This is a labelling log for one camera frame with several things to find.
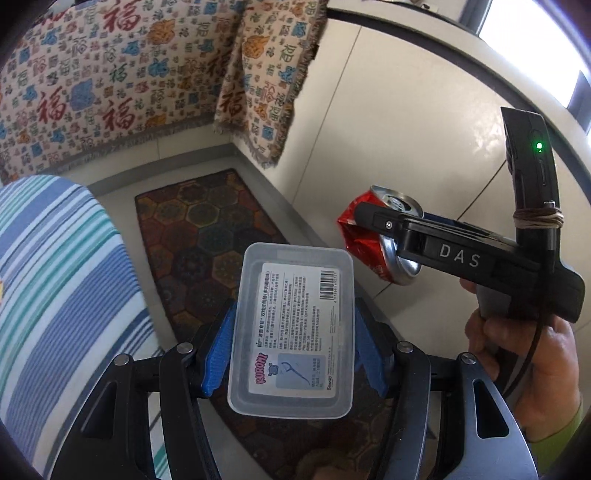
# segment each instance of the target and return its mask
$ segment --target floor mat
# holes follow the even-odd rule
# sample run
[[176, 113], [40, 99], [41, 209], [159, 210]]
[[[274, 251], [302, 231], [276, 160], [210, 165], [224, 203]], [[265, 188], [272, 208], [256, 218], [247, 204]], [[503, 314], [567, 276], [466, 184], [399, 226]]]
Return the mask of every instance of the floor mat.
[[[236, 299], [242, 256], [254, 242], [287, 243], [233, 169], [169, 185], [135, 198], [148, 262], [167, 318], [179, 342], [213, 321]], [[353, 408], [339, 420], [248, 417], [228, 405], [227, 380], [212, 403], [250, 455], [276, 480], [293, 477], [309, 451], [333, 447], [351, 466], [368, 471], [392, 403], [355, 374]]]

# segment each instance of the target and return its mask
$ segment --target striped fabric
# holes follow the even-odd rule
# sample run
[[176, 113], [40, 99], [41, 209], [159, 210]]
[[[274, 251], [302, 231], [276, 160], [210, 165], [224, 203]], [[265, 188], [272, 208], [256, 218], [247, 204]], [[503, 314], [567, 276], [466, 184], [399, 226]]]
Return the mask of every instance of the striped fabric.
[[[49, 478], [69, 429], [117, 354], [161, 349], [123, 240], [82, 186], [33, 176], [0, 189], [0, 418]], [[157, 394], [151, 439], [170, 477]]]

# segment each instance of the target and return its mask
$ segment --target handheld device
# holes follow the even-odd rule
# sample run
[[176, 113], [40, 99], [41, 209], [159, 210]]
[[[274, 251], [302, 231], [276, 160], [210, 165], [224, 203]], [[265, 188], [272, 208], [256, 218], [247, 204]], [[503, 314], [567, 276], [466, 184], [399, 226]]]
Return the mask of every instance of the handheld device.
[[[528, 355], [531, 361], [550, 315], [577, 321], [584, 282], [560, 259], [560, 199], [544, 119], [510, 108], [502, 108], [502, 116], [515, 192], [515, 240], [468, 223], [428, 213], [419, 218], [370, 203], [357, 206], [355, 222], [395, 238], [399, 257], [475, 282], [484, 318], [498, 315], [538, 322]], [[501, 367], [496, 385], [508, 396], [517, 386], [507, 388], [509, 380], [518, 382], [527, 365], [519, 374], [516, 355], [503, 350], [496, 355]]]

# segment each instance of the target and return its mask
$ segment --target plastic container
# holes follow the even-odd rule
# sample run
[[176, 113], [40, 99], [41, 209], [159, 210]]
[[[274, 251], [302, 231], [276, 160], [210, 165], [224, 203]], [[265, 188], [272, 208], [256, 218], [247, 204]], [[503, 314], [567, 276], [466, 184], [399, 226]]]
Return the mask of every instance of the plastic container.
[[238, 294], [230, 406], [282, 419], [346, 415], [353, 402], [354, 318], [346, 251], [252, 244]]

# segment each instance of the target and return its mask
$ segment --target red soda can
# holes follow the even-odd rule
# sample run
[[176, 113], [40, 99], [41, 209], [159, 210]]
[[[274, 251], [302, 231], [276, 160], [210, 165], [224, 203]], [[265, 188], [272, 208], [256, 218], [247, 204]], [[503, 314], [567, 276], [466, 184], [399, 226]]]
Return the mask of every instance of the red soda can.
[[359, 258], [382, 280], [398, 285], [409, 285], [414, 281], [421, 265], [396, 255], [395, 238], [366, 230], [355, 223], [355, 207], [362, 202], [423, 217], [423, 209], [416, 200], [395, 190], [373, 185], [367, 192], [353, 200], [339, 216], [337, 222], [347, 251]]

